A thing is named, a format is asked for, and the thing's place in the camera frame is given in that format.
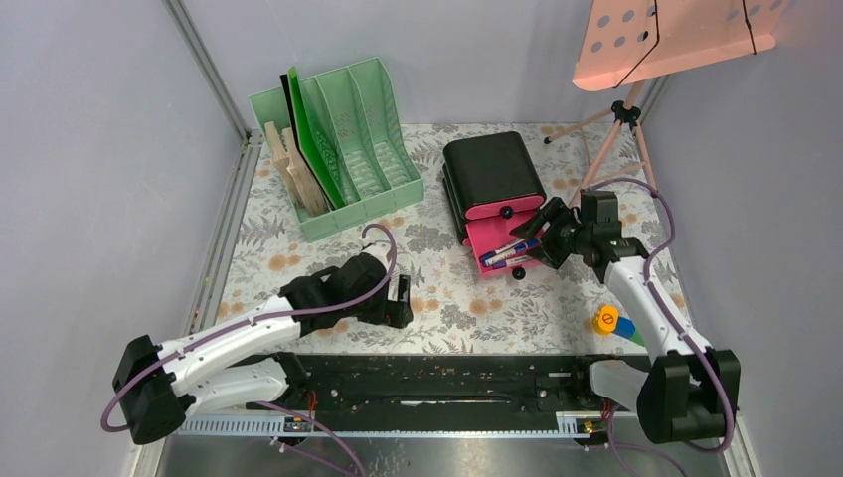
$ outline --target white wall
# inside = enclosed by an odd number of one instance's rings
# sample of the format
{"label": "white wall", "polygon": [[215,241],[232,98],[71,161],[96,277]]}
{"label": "white wall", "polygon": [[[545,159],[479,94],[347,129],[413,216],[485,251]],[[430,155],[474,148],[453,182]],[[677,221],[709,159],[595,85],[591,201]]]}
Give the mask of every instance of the white wall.
{"label": "white wall", "polygon": [[113,477],[111,378],[182,332],[239,140],[161,2],[0,10],[0,475]]}
{"label": "white wall", "polygon": [[220,75],[255,127],[249,95],[374,56],[402,122],[577,122],[620,91],[571,83],[590,2],[186,0]]}
{"label": "white wall", "polygon": [[841,18],[794,3],[775,49],[677,75],[645,124],[691,312],[741,360],[765,477],[840,473]]}

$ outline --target black metal base plate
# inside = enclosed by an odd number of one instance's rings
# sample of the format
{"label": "black metal base plate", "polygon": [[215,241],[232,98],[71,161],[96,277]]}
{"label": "black metal base plate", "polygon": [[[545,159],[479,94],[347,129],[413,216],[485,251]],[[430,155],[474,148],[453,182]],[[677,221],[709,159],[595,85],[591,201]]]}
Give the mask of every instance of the black metal base plate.
{"label": "black metal base plate", "polygon": [[[292,355],[276,357],[288,362]],[[590,393],[583,376],[591,362],[608,357],[296,358],[309,377],[293,386],[279,405],[307,409],[304,396],[314,390],[319,420],[335,431],[429,432],[557,430],[557,411],[600,410],[601,399]],[[644,355],[620,359],[642,371],[649,367]]]}

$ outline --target floral patterned surface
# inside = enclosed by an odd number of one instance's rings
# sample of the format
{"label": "floral patterned surface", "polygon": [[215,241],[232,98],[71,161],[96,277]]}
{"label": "floral patterned surface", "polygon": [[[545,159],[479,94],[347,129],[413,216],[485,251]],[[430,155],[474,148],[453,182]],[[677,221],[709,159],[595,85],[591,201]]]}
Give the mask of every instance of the floral patterned surface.
{"label": "floral patterned surface", "polygon": [[[644,353],[623,339],[597,335],[590,318],[606,303],[621,309],[578,257],[559,270],[531,268],[527,277],[508,274],[480,279],[471,250],[457,243],[441,186],[442,147],[463,138],[516,130],[524,137],[548,196],[568,201],[588,166],[579,133],[546,145],[559,125],[460,124],[404,125],[407,150],[421,173],[424,200],[378,220],[399,246],[401,273],[412,278],[414,322],[404,330],[376,327],[354,319],[340,321],[274,350],[303,353]],[[608,124],[586,130],[591,154]],[[638,160],[637,146],[623,131],[602,173]],[[643,179],[639,170],[637,175]],[[633,186],[613,186],[621,203],[624,234],[653,249],[666,237],[648,194]],[[342,265],[360,251],[363,226],[314,243],[304,241],[277,171],[263,145],[238,236],[218,322],[238,316],[264,301],[296,276],[329,265]],[[671,298],[685,311],[673,261],[665,251],[655,270]]]}

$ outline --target yellow bottle cap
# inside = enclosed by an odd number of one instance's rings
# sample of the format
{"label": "yellow bottle cap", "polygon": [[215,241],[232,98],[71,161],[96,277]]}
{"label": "yellow bottle cap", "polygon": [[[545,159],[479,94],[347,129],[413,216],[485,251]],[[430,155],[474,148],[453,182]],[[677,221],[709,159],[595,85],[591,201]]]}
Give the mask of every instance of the yellow bottle cap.
{"label": "yellow bottle cap", "polygon": [[594,315],[594,330],[602,336],[610,335],[617,328],[617,317],[620,313],[611,305],[603,305]]}

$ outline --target blue marker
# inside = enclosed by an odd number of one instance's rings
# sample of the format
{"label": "blue marker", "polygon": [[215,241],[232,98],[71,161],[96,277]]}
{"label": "blue marker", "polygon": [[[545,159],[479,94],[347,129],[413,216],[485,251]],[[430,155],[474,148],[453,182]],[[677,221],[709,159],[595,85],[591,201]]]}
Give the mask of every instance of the blue marker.
{"label": "blue marker", "polygon": [[506,250],[512,248],[513,246],[521,243],[522,241],[524,241],[523,238],[516,238],[516,239],[510,241],[509,243],[501,246],[500,248],[494,249],[492,251],[487,251],[486,253],[483,253],[482,255],[480,255],[480,261],[482,263],[485,263],[486,260],[488,260],[489,258],[497,255],[498,253],[500,253],[502,251],[506,251]]}
{"label": "blue marker", "polygon": [[492,256],[491,258],[487,258],[484,261],[484,264],[486,266],[492,266],[495,263],[499,263],[500,261],[509,258],[510,256],[517,255],[518,253],[521,253],[524,250],[527,250],[529,248],[533,248],[534,246],[536,246],[538,244],[539,244],[539,240],[537,238],[530,238],[529,240],[524,241],[522,243],[518,243],[514,247],[512,247],[508,250],[504,250],[504,251]]}
{"label": "blue marker", "polygon": [[492,269],[497,270],[498,268],[503,268],[505,266],[520,265],[521,263],[526,263],[528,261],[533,261],[533,260],[535,260],[535,258],[533,258],[532,256],[524,255],[524,256],[519,256],[519,257],[516,257],[516,258],[510,258],[508,260],[501,260],[501,261],[496,262],[493,265],[486,265],[486,266],[491,266]]}

